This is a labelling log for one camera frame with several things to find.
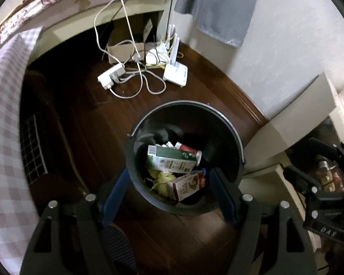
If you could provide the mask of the white power strip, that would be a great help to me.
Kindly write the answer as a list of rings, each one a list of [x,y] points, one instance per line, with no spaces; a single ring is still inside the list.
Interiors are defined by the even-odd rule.
[[[120,77],[125,74],[125,67],[122,63],[118,63],[97,77],[101,86],[108,90],[115,84],[120,84]]]

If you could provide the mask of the black trash bin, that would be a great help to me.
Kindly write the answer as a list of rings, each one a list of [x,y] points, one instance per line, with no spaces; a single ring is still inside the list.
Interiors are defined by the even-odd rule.
[[[211,175],[239,184],[244,148],[229,119],[197,101],[162,104],[144,117],[127,140],[126,164],[136,191],[150,204],[176,215],[217,208]]]

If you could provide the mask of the yellow knitted cloth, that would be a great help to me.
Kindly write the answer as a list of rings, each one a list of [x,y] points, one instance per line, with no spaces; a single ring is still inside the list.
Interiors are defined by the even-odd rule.
[[[167,182],[176,179],[173,173],[163,172],[158,170],[148,170],[153,180],[152,189],[156,190],[158,194],[168,197]]]

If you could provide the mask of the grey hanging towel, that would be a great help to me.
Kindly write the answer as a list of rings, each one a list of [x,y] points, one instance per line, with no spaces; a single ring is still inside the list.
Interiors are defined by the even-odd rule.
[[[177,0],[175,11],[189,14],[196,28],[226,45],[242,46],[257,0]]]

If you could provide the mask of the green white milk carton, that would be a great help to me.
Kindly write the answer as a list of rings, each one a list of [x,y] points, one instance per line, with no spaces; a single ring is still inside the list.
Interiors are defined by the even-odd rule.
[[[194,153],[149,145],[147,150],[148,168],[169,173],[190,173],[197,166]]]

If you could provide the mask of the cardboard box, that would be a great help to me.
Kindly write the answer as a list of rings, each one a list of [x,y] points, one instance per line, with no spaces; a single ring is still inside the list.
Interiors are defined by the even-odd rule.
[[[117,63],[116,58],[122,62],[145,60],[145,44],[152,31],[153,23],[151,19],[144,19],[139,16],[130,18],[130,27],[135,39],[133,43],[126,18],[118,19],[114,22],[111,36],[107,43],[109,63]]]

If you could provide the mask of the red white drink carton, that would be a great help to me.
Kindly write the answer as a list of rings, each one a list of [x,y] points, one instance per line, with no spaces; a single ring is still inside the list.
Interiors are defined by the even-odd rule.
[[[182,201],[205,187],[205,170],[193,171],[167,182],[167,196]]]

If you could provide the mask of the white router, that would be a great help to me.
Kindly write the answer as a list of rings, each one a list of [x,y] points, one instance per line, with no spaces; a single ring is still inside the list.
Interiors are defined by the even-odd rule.
[[[176,33],[176,27],[174,24],[169,24],[165,40],[168,57],[164,67],[163,80],[183,88],[187,85],[188,67],[177,61],[179,46],[180,38]]]

